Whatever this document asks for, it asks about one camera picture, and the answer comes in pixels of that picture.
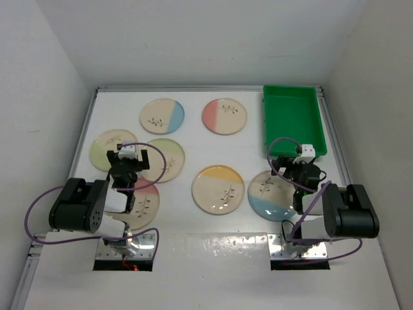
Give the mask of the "green and cream plate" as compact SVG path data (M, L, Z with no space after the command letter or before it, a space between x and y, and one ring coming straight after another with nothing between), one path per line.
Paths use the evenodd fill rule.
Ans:
M91 144L89 150L89 159L92 165L100 171L108 172L110 162L106 152L108 150L117 151L117 145L124 141L137 142L137 138L125 129L112 129L99 135Z

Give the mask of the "light green cream plate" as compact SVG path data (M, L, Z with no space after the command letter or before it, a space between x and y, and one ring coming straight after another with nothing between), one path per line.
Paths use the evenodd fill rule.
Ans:
M166 159L166 170L159 183L165 183L177 177L185 164L185 152L182 146L175 140L168 138L153 139L148 143L158 148ZM150 168L141 171L139 175L148 181L155 181L163 171L163 158L158 151L151 147L143 146L141 148L148 152Z

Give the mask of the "red and cream plate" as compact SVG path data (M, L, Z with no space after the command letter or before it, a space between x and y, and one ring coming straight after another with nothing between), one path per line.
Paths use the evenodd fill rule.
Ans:
M155 185L134 192L135 202L129 214L107 212L115 220L129 224L132 231L147 226L156 216L160 206L160 195Z

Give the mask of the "blue and cream plate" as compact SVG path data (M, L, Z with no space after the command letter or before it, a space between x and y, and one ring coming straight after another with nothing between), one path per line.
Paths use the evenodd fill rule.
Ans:
M139 115L141 125L153 134L170 134L183 123L185 110L178 101L159 98L146 104Z

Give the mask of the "yellow and cream plate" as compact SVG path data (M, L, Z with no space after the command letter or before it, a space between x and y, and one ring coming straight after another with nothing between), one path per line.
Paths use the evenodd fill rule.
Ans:
M226 165L211 165L201 170L192 182L192 196L197 206L213 215L235 211L245 195L240 174Z

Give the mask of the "pink and cream plate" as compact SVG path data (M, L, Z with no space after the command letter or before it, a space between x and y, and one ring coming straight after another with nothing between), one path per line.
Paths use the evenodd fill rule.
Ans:
M247 123L247 110L237 100L219 98L210 101L203 109L201 119L205 127L219 135L235 134Z

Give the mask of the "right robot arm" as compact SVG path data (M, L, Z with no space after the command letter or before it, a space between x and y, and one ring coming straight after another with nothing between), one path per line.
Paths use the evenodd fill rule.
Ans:
M287 236L293 245L314 245L349 238L373 239L379 234L379 219L363 185L339 187L326 181L326 172L315 158L281 156L268 161L271 175L294 186L293 208L301 215ZM319 207L320 237L304 237L305 218Z

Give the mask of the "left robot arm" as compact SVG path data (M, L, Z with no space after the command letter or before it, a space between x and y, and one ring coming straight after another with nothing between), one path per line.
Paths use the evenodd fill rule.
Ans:
M70 178L49 213L53 229L83 231L100 236L107 247L123 256L133 257L139 250L130 225L108 215L130 214L135 204L133 188L137 173L150 168L148 152L141 151L139 160L134 147L106 153L110 168L105 180L87 182Z

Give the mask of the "green plastic bin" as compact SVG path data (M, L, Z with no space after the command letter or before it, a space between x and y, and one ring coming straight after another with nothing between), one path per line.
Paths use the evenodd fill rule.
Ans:
M272 157L296 156L296 146L290 141L270 144L277 138L292 138L301 144L311 144L316 156L327 154L317 92L313 87L265 85L263 87L265 145Z

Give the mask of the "blue bottom cream plate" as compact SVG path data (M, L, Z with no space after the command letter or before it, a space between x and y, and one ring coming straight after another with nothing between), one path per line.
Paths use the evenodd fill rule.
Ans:
M248 186L248 200L253 210L266 220L281 222L296 215L293 208L295 188L270 170L259 173Z

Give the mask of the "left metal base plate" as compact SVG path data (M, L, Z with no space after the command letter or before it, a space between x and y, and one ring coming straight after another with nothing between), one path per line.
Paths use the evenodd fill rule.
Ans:
M120 261L151 260L153 258L157 237L155 233L146 233L125 241L100 240L96 251L96 260Z

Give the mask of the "metal base plate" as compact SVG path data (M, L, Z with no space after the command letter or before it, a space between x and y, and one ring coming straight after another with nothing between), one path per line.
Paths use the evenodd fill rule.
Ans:
M320 260L327 258L324 242L305 244L288 242L282 234L267 234L271 260Z
M157 237L155 233L146 233L125 241L100 240L96 251L96 260L120 261L151 260L153 258Z

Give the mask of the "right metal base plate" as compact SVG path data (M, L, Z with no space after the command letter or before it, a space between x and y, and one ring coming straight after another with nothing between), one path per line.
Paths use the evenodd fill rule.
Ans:
M320 260L327 258L324 242L305 244L288 242L282 234L267 234L271 260Z

